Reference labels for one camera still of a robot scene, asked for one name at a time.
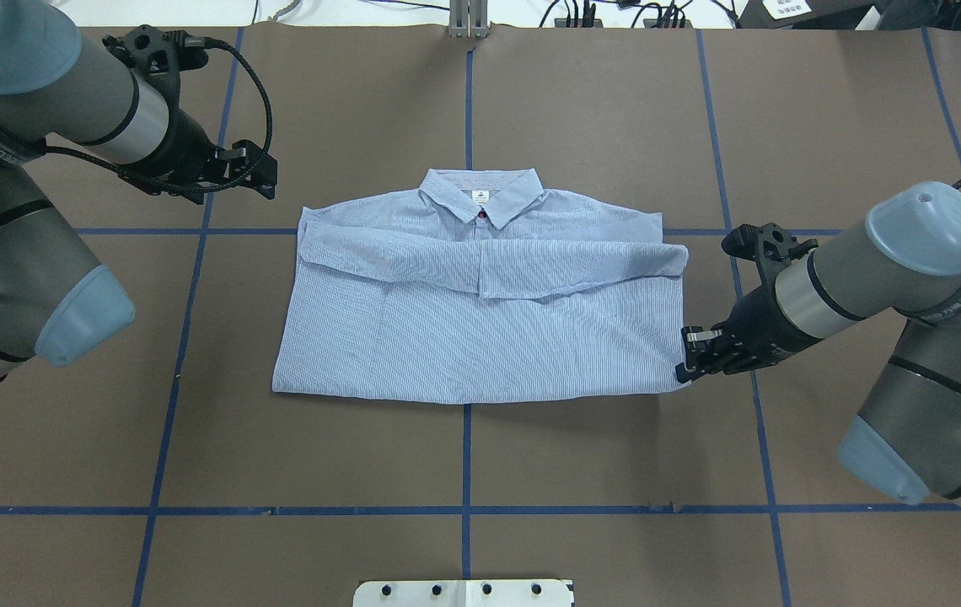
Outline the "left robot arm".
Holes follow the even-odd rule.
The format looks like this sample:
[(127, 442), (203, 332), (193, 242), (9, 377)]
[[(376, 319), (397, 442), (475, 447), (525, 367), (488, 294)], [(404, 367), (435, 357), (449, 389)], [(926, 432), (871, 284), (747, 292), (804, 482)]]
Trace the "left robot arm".
[[(228, 148), (180, 106), (181, 74), (226, 51), (265, 112), (264, 142)], [(105, 169), (150, 196), (202, 204), (243, 187), (276, 194), (265, 85), (237, 47), (149, 24), (88, 38), (45, 1), (0, 1), (0, 384), (38, 357), (72, 363), (133, 322), (135, 307), (26, 172), (45, 155)]]

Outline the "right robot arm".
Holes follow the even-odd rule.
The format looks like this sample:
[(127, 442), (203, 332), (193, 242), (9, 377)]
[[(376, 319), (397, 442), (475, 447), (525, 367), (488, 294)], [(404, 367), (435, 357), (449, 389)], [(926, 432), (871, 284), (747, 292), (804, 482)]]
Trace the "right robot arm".
[(913, 185), (823, 243), (740, 224), (721, 247), (760, 284), (725, 320), (682, 328), (677, 380), (773, 368), (893, 310), (905, 326), (836, 457), (907, 506), (961, 507), (961, 189)]

